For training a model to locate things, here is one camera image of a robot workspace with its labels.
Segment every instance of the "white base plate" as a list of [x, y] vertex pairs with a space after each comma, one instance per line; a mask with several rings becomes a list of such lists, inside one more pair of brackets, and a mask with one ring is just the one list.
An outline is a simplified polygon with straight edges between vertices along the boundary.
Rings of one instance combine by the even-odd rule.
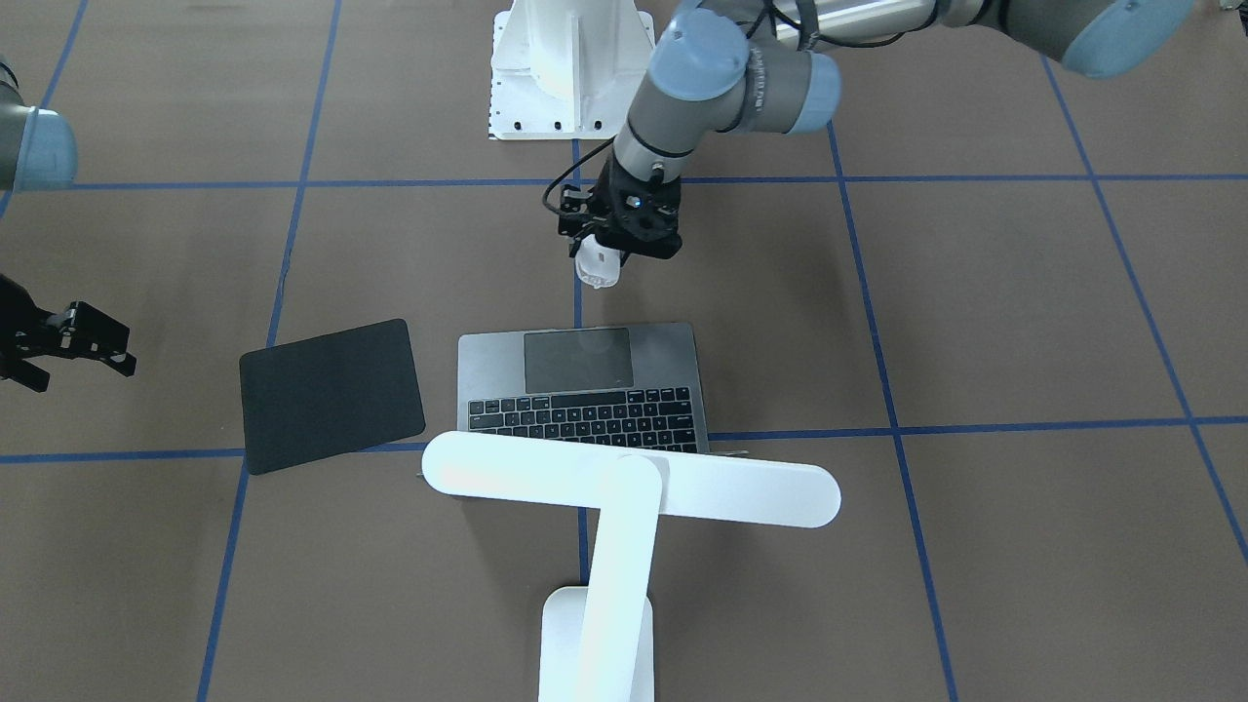
[[[510, 15], [503, 11], [494, 19], [494, 51]], [[641, 11], [638, 16], [654, 46], [654, 17]], [[624, 127], [633, 95], [645, 77], [643, 65], [641, 70], [618, 72], [609, 86], [594, 86], [595, 95], [582, 97], [583, 119], [578, 125], [572, 101], [542, 90], [532, 74], [490, 72], [489, 137], [499, 140], [610, 139]]]
[[[542, 608], [542, 668], [538, 702], [585, 702], [574, 697], [588, 587], [560, 587]], [[629, 702], [654, 702], [654, 608], [645, 601]]]

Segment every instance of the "silver laptop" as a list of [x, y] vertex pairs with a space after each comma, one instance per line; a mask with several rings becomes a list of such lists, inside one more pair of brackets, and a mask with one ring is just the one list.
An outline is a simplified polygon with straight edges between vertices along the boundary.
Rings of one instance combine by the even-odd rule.
[[688, 324], [459, 337], [461, 431], [705, 453]]

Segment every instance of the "white stand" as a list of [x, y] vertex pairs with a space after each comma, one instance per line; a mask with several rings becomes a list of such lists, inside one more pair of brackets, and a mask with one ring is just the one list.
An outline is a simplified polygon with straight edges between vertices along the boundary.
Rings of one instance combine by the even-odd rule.
[[654, 49], [633, 0], [514, 0], [494, 17], [492, 139], [608, 139]]
[[557, 590], [542, 612], [538, 702], [654, 701], [659, 515], [814, 528], [841, 506], [815, 466], [538, 438], [447, 432], [422, 467], [447, 495], [602, 510], [589, 587]]

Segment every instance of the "keyboard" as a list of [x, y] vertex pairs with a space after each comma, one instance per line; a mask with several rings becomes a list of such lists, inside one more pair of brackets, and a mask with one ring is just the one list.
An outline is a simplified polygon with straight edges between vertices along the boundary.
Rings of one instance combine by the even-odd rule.
[[473, 400], [468, 402], [468, 430], [602, 446], [698, 452], [688, 387]]

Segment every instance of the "black mouse pad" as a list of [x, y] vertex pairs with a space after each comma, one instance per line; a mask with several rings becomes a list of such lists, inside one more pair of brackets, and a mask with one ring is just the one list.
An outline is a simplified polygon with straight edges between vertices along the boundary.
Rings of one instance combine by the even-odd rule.
[[252, 475], [424, 431], [403, 320], [252, 351], [238, 371]]

